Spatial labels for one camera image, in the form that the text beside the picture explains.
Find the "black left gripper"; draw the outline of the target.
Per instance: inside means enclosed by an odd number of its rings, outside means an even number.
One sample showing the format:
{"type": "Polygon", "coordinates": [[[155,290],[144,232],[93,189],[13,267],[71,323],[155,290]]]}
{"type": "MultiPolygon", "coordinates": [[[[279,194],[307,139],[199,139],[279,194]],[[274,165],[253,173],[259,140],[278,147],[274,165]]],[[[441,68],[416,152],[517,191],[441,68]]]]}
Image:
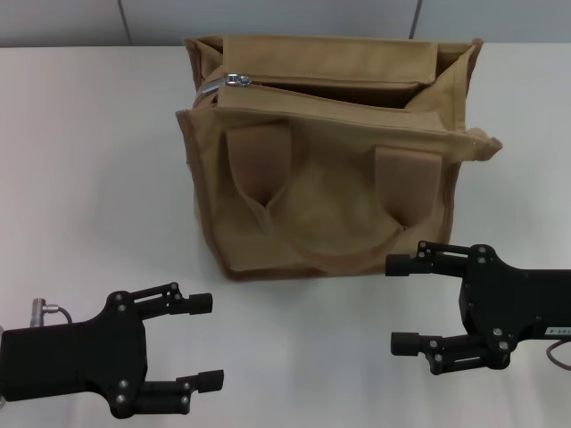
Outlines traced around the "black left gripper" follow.
{"type": "Polygon", "coordinates": [[[187,415],[194,392],[220,391],[224,371],[145,382],[143,319],[212,312],[211,293],[187,297],[172,282],[111,294],[95,317],[7,330],[1,339],[1,394],[8,402],[93,392],[119,418],[187,415]]]}

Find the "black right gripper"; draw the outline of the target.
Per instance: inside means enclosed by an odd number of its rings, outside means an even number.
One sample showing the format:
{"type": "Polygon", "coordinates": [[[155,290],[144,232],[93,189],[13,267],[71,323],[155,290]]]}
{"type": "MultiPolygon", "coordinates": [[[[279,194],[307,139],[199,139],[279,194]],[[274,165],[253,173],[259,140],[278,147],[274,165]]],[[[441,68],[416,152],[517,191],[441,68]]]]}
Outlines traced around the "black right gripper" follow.
{"type": "Polygon", "coordinates": [[[512,267],[489,245],[420,241],[417,252],[388,254],[386,276],[462,277],[460,306],[468,333],[450,337],[396,333],[394,356],[424,354],[433,375],[481,367],[501,370],[528,340],[570,341],[570,271],[512,267]]]}

